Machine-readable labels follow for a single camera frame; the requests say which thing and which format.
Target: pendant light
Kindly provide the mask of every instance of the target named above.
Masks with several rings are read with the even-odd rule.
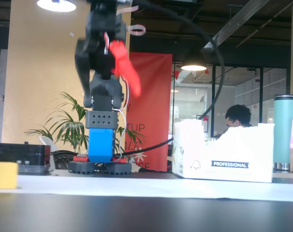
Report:
[[[72,0],[39,0],[37,5],[54,12],[70,12],[76,9],[76,5]]]
[[[183,70],[187,71],[203,71],[206,70],[205,59],[199,51],[190,52],[184,59],[183,65],[181,67]]]

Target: man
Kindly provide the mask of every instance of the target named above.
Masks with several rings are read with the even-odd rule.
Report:
[[[245,105],[233,105],[227,110],[225,118],[228,127],[251,127],[251,112]]]

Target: curly hair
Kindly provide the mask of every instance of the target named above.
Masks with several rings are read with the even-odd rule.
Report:
[[[233,105],[227,110],[225,118],[229,118],[230,121],[236,120],[246,127],[250,126],[251,112],[245,105]]]

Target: yellow sponge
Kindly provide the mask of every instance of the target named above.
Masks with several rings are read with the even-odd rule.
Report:
[[[0,189],[15,189],[17,185],[17,163],[0,162]]]

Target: red banner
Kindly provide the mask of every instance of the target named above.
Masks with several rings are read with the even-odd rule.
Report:
[[[142,91],[139,98],[130,98],[127,107],[127,128],[145,136],[146,142],[134,143],[126,134],[125,150],[133,151],[157,145],[168,139],[172,55],[130,53],[138,72]],[[167,171],[168,145],[135,155],[140,167]]]

